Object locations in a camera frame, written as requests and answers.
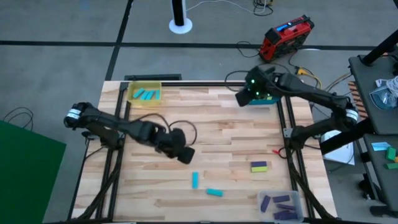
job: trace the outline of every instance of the butcher block tabletop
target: butcher block tabletop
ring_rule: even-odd
[[[104,83],[99,110],[114,113],[120,83]],[[159,106],[131,106],[130,120],[159,113],[169,123],[193,122],[198,137],[191,147],[196,152],[192,162],[185,165],[127,137],[114,209],[115,222],[258,222],[256,196],[259,191],[292,190],[287,161],[272,152],[284,145],[276,105],[241,108],[234,94],[224,86],[163,86]],[[124,116],[125,100],[126,96],[121,116]],[[313,123],[307,101],[292,98],[292,106],[297,125]],[[145,119],[164,125],[156,116]],[[287,110],[285,120],[289,124]],[[187,143],[193,140],[194,131],[189,124],[178,123],[172,127],[184,130]],[[306,144],[319,147],[318,142],[311,139]],[[98,148],[100,142],[91,141],[87,154]],[[72,217],[82,214],[100,190],[106,151],[102,149],[85,161]],[[312,192],[329,213],[336,215],[321,152],[309,147],[302,152]],[[268,171],[251,173],[251,161],[267,161]],[[198,189],[192,189],[192,172],[195,171],[199,173]],[[223,190],[224,195],[207,195],[207,188]],[[104,214],[108,211],[109,195]],[[300,196],[306,216],[301,191]]]

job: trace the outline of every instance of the green board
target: green board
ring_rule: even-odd
[[[65,148],[0,121],[0,223],[42,223]]]

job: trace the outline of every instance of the purple block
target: purple block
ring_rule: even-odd
[[[261,161],[261,162],[251,162],[251,167],[261,167],[261,166],[267,166],[266,161]]]
[[[271,198],[269,196],[264,197],[264,200],[261,203],[261,212],[266,212],[270,200]]]
[[[272,197],[274,203],[279,203],[279,202],[288,202],[290,201],[290,197],[288,195],[283,195],[283,196],[278,196],[278,197]]]
[[[293,220],[299,219],[299,216],[293,212],[285,212],[285,213],[274,213],[274,219],[276,220]]]
[[[283,208],[283,209],[289,209],[289,210],[295,210],[296,209],[294,206],[284,205],[284,204],[277,204],[276,207],[277,208]]]
[[[283,216],[285,214],[289,214],[289,213],[290,212],[288,210],[274,213],[274,219],[279,220],[281,216]]]

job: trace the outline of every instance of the yellow tray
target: yellow tray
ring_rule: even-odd
[[[153,95],[151,100],[142,100],[141,95],[137,98],[134,98],[133,95],[139,89],[145,89],[145,91],[149,90],[159,90],[160,98],[159,100],[155,99],[155,94]],[[162,101],[162,83],[159,81],[133,81],[129,83],[129,87],[127,89],[127,100],[134,106],[156,106],[159,105]]]

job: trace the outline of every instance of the red battery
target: red battery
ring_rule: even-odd
[[[314,24],[309,17],[303,15],[286,22],[267,33],[260,49],[260,57],[265,62],[271,62],[285,54],[300,48],[313,29]]]

